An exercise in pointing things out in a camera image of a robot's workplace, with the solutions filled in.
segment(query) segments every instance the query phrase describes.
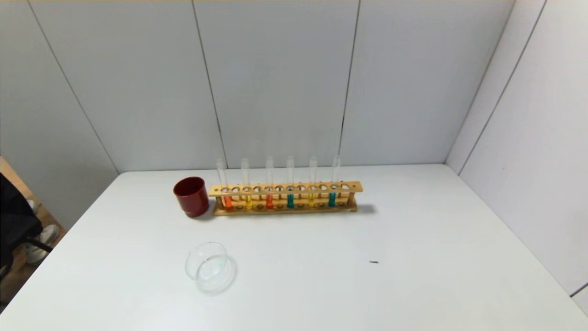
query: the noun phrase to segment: glass petri dish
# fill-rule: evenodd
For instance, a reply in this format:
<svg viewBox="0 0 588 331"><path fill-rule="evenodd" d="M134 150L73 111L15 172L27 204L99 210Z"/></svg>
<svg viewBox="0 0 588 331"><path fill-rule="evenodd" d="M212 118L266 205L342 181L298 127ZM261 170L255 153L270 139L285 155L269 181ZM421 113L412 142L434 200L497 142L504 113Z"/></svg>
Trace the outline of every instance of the glass petri dish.
<svg viewBox="0 0 588 331"><path fill-rule="evenodd" d="M205 243L188 252L185 271L205 292L217 292L230 283L233 270L226 249L219 243Z"/></svg>

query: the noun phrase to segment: red cup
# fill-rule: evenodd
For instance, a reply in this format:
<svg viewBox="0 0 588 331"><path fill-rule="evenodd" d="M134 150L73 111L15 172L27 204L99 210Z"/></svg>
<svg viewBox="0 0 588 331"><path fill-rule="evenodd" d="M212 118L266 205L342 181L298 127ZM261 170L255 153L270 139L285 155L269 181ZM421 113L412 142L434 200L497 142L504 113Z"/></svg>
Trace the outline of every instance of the red cup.
<svg viewBox="0 0 588 331"><path fill-rule="evenodd" d="M188 177L178 181L173 187L180 207L188 217L196 217L208 210L208 193L204 186L204 179Z"/></svg>

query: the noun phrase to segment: table surface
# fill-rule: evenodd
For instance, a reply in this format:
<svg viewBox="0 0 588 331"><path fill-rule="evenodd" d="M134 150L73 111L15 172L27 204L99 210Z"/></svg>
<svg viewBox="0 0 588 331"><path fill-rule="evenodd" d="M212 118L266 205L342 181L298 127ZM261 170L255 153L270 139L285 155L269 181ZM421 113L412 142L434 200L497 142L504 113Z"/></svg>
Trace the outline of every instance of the table surface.
<svg viewBox="0 0 588 331"><path fill-rule="evenodd" d="M262 181L264 170L251 172ZM189 176L217 184L216 170L122 174L5 309L0 329L588 330L588 317L445 165L340 172L365 189L356 213L212 217L211 207L200 219L183 214L172 187ZM238 268L216 296L183 269L188 250L207 241L222 243Z"/></svg>

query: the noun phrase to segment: wooden test tube rack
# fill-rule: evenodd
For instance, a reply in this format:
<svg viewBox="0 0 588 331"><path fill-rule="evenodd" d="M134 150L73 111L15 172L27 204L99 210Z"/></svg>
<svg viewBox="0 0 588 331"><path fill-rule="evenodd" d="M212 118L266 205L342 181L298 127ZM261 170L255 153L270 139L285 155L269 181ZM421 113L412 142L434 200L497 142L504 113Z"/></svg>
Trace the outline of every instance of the wooden test tube rack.
<svg viewBox="0 0 588 331"><path fill-rule="evenodd" d="M363 192L358 181L341 181L333 183L319 182L297 183L292 190L288 184L274 184L271 191L264 184L214 185L208 195L216 198L213 214L215 216L252 215L252 214L297 214L297 213L333 213L341 211L357 211L355 193ZM329 194L336 193L335 206L329 207ZM273 208L267 208L267 195L273 195ZM294 195L294 208L288 208L288 194ZM309 194L314 194L314 206L309 206ZM253 207L246 208L246 196L251 196ZM231 197L232 208L227 209L223 203L225 197Z"/></svg>

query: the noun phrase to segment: test tube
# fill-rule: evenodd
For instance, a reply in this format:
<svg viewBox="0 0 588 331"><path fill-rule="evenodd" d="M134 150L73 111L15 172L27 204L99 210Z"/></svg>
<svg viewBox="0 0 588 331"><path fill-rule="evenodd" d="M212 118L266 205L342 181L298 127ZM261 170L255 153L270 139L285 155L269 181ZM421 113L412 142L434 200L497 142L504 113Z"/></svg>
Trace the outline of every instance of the test tube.
<svg viewBox="0 0 588 331"><path fill-rule="evenodd" d="M294 156L289 156L286 160L288 168L288 191L294 190ZM294 208L294 194L288 194L288 208Z"/></svg>
<svg viewBox="0 0 588 331"><path fill-rule="evenodd" d="M310 180L309 180L310 191L316 190L316 157L310 158L310 163L309 163L308 168L310 170ZM315 206L315 194L314 193L308 194L308 206L309 207Z"/></svg>
<svg viewBox="0 0 588 331"><path fill-rule="evenodd" d="M247 160L247 158L241 159L241 174L243 175L243 190L251 190L251 188L249 187L249 161ZM245 196L245 208L253 208L253 198L251 196Z"/></svg>
<svg viewBox="0 0 588 331"><path fill-rule="evenodd" d="M267 172L267 177L266 177L266 182L267 182L267 191L273 191L273 157L268 156L268 158L265 160L265 169ZM271 194L267 194L266 198L266 207L268 209L272 209L273 208L273 195Z"/></svg>
<svg viewBox="0 0 588 331"><path fill-rule="evenodd" d="M226 183L225 169L226 169L225 162L221 158L218 159L216 161L216 170L219 172L219 181L222 186L222 191L228 192L229 187L227 186L227 183ZM233 200L231 199L231 197L224 197L224 199L225 199L225 208L227 210L233 209Z"/></svg>
<svg viewBox="0 0 588 331"><path fill-rule="evenodd" d="M331 178L331 188L336 187L337 181L339 180L339 167L341 166L341 158L336 155L333 158L333 177ZM329 207L335 206L335 198L337 193L329 193Z"/></svg>

